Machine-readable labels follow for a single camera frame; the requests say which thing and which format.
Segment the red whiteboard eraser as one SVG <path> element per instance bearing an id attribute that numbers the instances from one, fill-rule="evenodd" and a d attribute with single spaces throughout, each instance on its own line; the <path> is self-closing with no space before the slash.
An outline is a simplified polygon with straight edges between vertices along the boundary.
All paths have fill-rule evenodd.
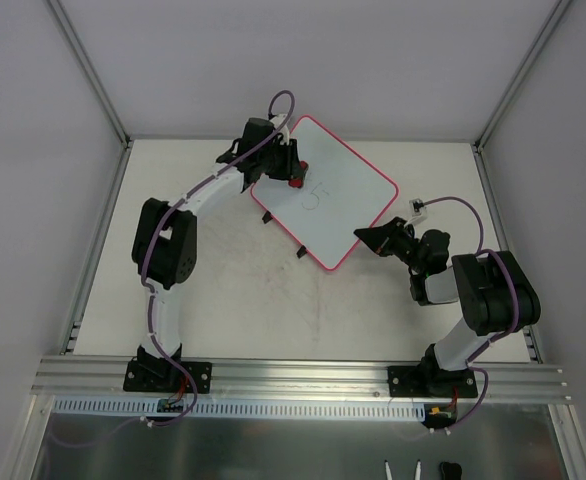
<path id="1" fill-rule="evenodd" d="M 304 186 L 308 164 L 305 161 L 297 161 L 293 165 L 293 171 L 289 178 L 288 185 L 295 189 L 301 189 Z"/>

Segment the pink framed whiteboard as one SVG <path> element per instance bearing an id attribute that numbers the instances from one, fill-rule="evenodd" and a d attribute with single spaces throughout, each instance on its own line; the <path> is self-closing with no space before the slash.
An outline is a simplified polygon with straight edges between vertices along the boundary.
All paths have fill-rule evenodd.
<path id="1" fill-rule="evenodd" d="M 400 193 L 397 183 L 309 115 L 292 128 L 308 164 L 300 188 L 262 177 L 252 198 L 326 271 L 338 269 Z"/>

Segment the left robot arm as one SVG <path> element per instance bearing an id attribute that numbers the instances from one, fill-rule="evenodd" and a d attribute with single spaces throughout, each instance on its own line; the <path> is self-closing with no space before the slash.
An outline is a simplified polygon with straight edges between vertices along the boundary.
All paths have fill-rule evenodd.
<path id="1" fill-rule="evenodd" d="M 146 289 L 147 332 L 127 365 L 126 391 L 194 388 L 183 374 L 180 319 L 183 287 L 197 261 L 198 221 L 262 176 L 303 185 L 308 166 L 299 160 L 287 122 L 285 114 L 249 119 L 212 173 L 189 192 L 174 203 L 149 198 L 143 204 L 131 256 Z"/>

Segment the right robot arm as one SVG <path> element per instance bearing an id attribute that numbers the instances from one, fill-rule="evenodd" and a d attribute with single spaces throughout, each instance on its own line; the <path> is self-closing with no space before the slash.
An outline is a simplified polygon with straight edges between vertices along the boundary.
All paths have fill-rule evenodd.
<path id="1" fill-rule="evenodd" d="M 448 233 L 430 229 L 416 237 L 399 217 L 354 234 L 377 256 L 394 256 L 408 267 L 411 297 L 419 305 L 457 302 L 461 308 L 461 319 L 429 345 L 418 364 L 387 369 L 393 398 L 476 398 L 472 363 L 495 342 L 540 319 L 539 297 L 509 251 L 451 257 Z"/>

